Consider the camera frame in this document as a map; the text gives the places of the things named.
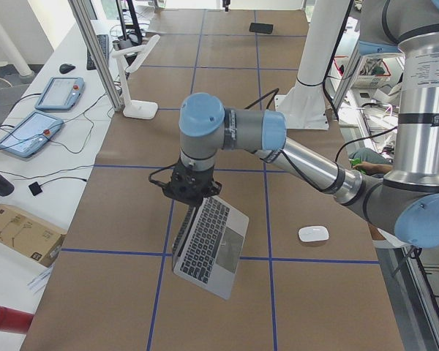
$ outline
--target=white lamp base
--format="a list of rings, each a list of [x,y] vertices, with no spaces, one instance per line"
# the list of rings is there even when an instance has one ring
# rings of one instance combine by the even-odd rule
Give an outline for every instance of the white lamp base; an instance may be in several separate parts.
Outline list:
[[[152,119],[158,111],[156,102],[131,100],[125,105],[124,116],[138,119]]]
[[[275,110],[285,115],[286,129],[329,129],[320,86],[297,85],[288,95],[276,95]]]

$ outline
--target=white computer mouse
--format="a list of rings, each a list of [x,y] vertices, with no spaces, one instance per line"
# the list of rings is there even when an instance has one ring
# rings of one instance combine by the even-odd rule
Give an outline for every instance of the white computer mouse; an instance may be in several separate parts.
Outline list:
[[[329,231],[321,225],[303,227],[298,231],[299,239],[304,243],[312,241],[324,241],[329,239]]]

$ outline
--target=black cable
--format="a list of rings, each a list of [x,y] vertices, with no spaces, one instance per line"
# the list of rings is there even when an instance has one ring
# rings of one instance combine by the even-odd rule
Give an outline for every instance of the black cable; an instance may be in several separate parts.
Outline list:
[[[258,99],[256,99],[252,104],[248,105],[247,107],[245,107],[245,110],[249,110],[251,107],[256,106],[256,104],[258,104],[260,101],[262,101],[263,99],[265,99],[267,96],[271,95],[270,101],[269,103],[266,105],[266,108],[268,109],[271,105],[271,103],[273,102],[275,96],[278,94],[279,88],[273,89],[271,91],[269,91],[268,93],[266,93],[265,95],[262,95],[261,97],[259,97]]]
[[[390,105],[390,104],[381,104],[381,103],[378,103],[378,102],[366,102],[365,104],[361,105],[361,108],[364,108],[364,107],[367,107],[367,106],[370,106],[370,107],[387,107],[387,105]]]
[[[88,181],[88,179],[85,179],[85,178],[79,178],[79,177],[58,177],[58,178],[51,179],[51,180],[49,180],[49,181],[45,181],[44,183],[39,184],[39,186],[43,187],[44,185],[49,184],[51,181],[57,181],[57,180],[59,180],[59,179],[78,179],[78,180],[80,180],[80,181],[84,181],[84,182],[87,182],[87,181]]]
[[[329,92],[327,91],[327,87],[325,86],[325,82],[322,83],[322,90],[323,90],[323,95],[325,95],[325,98],[330,103],[331,109],[335,113],[335,118],[337,119],[337,121],[339,121],[339,114],[338,114],[338,111],[337,111],[337,107],[335,106],[334,100],[331,98]]]
[[[109,116],[109,112],[110,110],[112,110],[114,107],[110,106],[110,109],[105,113],[105,115],[109,118],[112,119],[112,116]]]
[[[359,137],[358,139],[355,139],[355,140],[352,140],[352,141],[348,141],[347,143],[344,143],[344,144],[342,145],[342,147],[339,148],[339,150],[338,150],[338,152],[337,152],[337,155],[335,156],[335,162],[338,161],[338,157],[339,157],[340,153],[342,152],[342,150],[343,150],[346,146],[350,145],[351,143],[355,143],[355,142],[357,142],[357,141],[362,141],[362,140],[366,140],[366,139],[373,139],[374,137],[380,137],[381,135],[384,135],[384,134],[387,134],[387,133],[393,132],[396,128],[398,128],[398,126],[395,126],[395,127],[393,127],[393,128],[387,129],[386,131],[381,132],[381,133],[378,133],[378,134],[370,135],[369,137]]]
[[[303,86],[309,86],[309,87],[320,86],[320,85],[322,85],[322,84],[325,82],[325,80],[326,80],[327,78],[333,78],[333,79],[338,79],[338,80],[347,80],[347,79],[350,79],[350,78],[352,78],[352,77],[354,76],[354,74],[356,73],[356,70],[357,70],[357,69],[358,69],[358,66],[355,66],[355,67],[353,68],[353,71],[352,71],[347,77],[344,77],[344,78],[338,78],[338,77],[334,77],[334,76],[332,76],[332,75],[325,75],[324,78],[323,78],[323,80],[322,80],[320,83],[317,83],[317,84],[307,84],[307,83],[301,82],[301,81],[299,80],[298,76],[296,76],[296,80],[297,80],[300,84],[302,84]]]
[[[436,298],[439,296],[434,294],[434,290],[432,289],[431,283],[429,282],[429,279],[427,277],[426,270],[424,269],[423,262],[419,258],[420,254],[421,254],[421,250],[419,250],[418,252],[415,250],[414,257],[412,257],[412,258],[416,260],[416,263],[418,265],[418,269],[419,269],[421,276],[423,277],[424,283],[428,289],[429,297],[431,298],[431,302],[432,302],[432,306],[434,307],[435,313],[439,319],[439,304],[436,300]]]
[[[49,174],[35,175],[35,176],[32,176],[32,177],[26,177],[25,175],[21,175],[21,174],[15,174],[15,173],[11,173],[11,172],[5,172],[4,170],[0,170],[0,173],[8,174],[8,175],[10,175],[10,176],[15,176],[15,177],[21,177],[22,179],[17,179],[18,181],[19,181],[19,180],[22,180],[22,181],[24,181],[24,180],[30,181],[31,179],[36,179],[36,178],[46,178],[46,177],[53,176],[53,175],[58,174],[58,173],[69,172],[69,171],[71,171],[71,170],[79,170],[80,168],[87,168],[87,167],[93,167],[93,166],[94,166],[94,165],[77,166],[77,167],[74,167],[74,168],[68,168],[68,169],[65,169],[65,170],[57,170],[57,171],[52,172],[52,173],[49,173]]]
[[[156,179],[153,179],[153,176],[158,173],[164,172],[165,170],[168,170],[169,168],[172,168],[174,166],[176,166],[176,163],[173,163],[172,165],[168,165],[166,167],[162,167],[159,170],[155,170],[154,172],[149,173],[148,181],[154,185],[159,186],[160,188],[164,188],[167,184],[163,183],[162,181],[157,181]]]
[[[352,7],[353,7],[353,2],[350,1],[350,3],[348,4],[348,8],[346,9],[346,13],[345,13],[345,17],[343,18],[342,25],[340,26],[337,41],[335,42],[335,46],[334,46],[333,52],[331,53],[331,56],[330,56],[330,61],[329,61],[329,64],[327,66],[325,77],[324,77],[323,82],[322,82],[323,94],[325,95],[327,100],[330,102],[331,109],[334,111],[335,118],[337,119],[337,121],[339,121],[338,111],[337,111],[337,108],[335,107],[334,100],[331,98],[329,92],[327,91],[326,81],[327,81],[327,78],[329,76],[331,65],[334,63],[334,57],[337,53],[338,45],[342,40],[343,34],[345,33],[346,23],[348,21],[348,17],[350,16],[350,12],[351,12]]]
[[[27,98],[27,97],[34,97],[34,96],[38,96],[38,95],[40,95],[40,94],[41,94],[41,93],[34,93],[34,94],[25,95],[24,97],[20,97],[20,99],[19,99],[17,102],[15,102],[15,103],[13,104],[12,108],[10,108],[10,112],[13,111],[13,108],[15,108],[15,106],[16,106],[20,101],[24,100],[24,99]]]
[[[16,146],[16,145],[20,145],[21,143],[24,143],[25,141],[28,141],[28,140],[30,140],[30,139],[34,139],[34,138],[36,138],[36,137],[42,136],[42,137],[45,137],[45,138],[46,138],[49,142],[51,142],[51,143],[55,143],[55,144],[58,144],[58,145],[63,146],[64,148],[66,148],[66,149],[67,149],[70,153],[72,153],[72,154],[79,154],[79,153],[81,153],[81,152],[83,151],[83,149],[86,147],[86,144],[88,143],[88,139],[89,139],[89,137],[91,136],[91,132],[92,132],[94,126],[95,126],[94,122],[86,116],[86,112],[88,112],[90,109],[92,109],[92,108],[93,108],[93,107],[94,107],[94,106],[95,106],[95,105],[96,105],[96,104],[97,104],[97,103],[98,103],[98,102],[99,102],[104,96],[105,96],[105,93],[104,93],[103,95],[101,95],[100,97],[98,97],[97,100],[96,100],[95,102],[93,102],[93,104],[91,104],[91,106],[89,106],[88,108],[86,108],[82,113],[76,115],[75,117],[73,117],[73,118],[71,118],[71,119],[68,119],[68,120],[66,120],[66,121],[63,121],[61,124],[57,124],[57,125],[55,125],[54,127],[49,128],[49,130],[51,130],[52,128],[60,127],[62,124],[66,124],[66,123],[68,123],[68,122],[74,121],[74,120],[77,119],[78,117],[83,116],[86,120],[88,120],[88,121],[91,123],[91,128],[89,129],[89,132],[88,132],[88,134],[87,134],[87,136],[86,136],[86,138],[85,138],[85,140],[84,140],[84,142],[83,142],[83,145],[81,146],[81,149],[80,149],[80,150],[78,150],[78,151],[72,151],[72,150],[70,150],[66,145],[64,145],[63,143],[60,143],[60,142],[58,142],[58,141],[51,140],[51,137],[48,137],[47,135],[44,135],[44,134],[43,134],[44,131],[42,131],[42,133],[39,133],[39,134],[33,135],[33,136],[28,137],[28,138],[26,138],[26,139],[18,139],[18,138],[16,138],[16,137],[13,135],[13,131],[10,132],[10,131],[5,130],[5,129],[2,129],[2,130],[4,130],[5,132],[7,132],[8,134],[12,135],[16,140],[19,140],[19,141],[18,141],[18,143],[16,143],[16,144],[12,144],[12,145],[10,145],[10,146],[6,146],[6,147],[4,147],[4,148],[0,148],[0,150],[4,150],[4,149],[6,149],[6,148],[12,148],[12,147],[14,147],[14,146]]]
[[[291,161],[291,159],[289,158],[289,156],[285,153],[285,151],[283,149],[281,149],[279,151],[281,153],[281,155],[283,155],[286,160],[288,161],[288,163],[290,164],[290,166],[301,176],[301,178],[306,181],[312,188],[318,190],[319,192],[321,192],[323,189],[321,189],[312,179],[310,179],[309,177],[307,177],[307,175],[305,175],[294,163],[293,161]]]

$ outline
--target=white pillar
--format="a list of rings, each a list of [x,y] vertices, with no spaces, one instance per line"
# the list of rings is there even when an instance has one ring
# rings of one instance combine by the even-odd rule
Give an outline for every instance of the white pillar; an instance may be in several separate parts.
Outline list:
[[[299,65],[298,79],[302,83],[322,82],[349,3],[350,0],[316,0]],[[288,129],[329,128],[321,85],[304,86],[296,80],[277,110],[285,115]]]
[[[16,48],[13,41],[7,34],[7,31],[0,24],[0,47],[7,55],[8,61],[15,66],[16,70],[21,77],[26,78],[29,76],[34,76],[34,72],[31,71],[26,61]]]

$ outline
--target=black phone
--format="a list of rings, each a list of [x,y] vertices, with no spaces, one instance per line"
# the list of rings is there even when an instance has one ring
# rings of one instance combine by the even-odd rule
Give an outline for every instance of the black phone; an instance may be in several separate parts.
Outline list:
[[[271,34],[273,32],[273,24],[252,22],[249,31],[252,33]]]

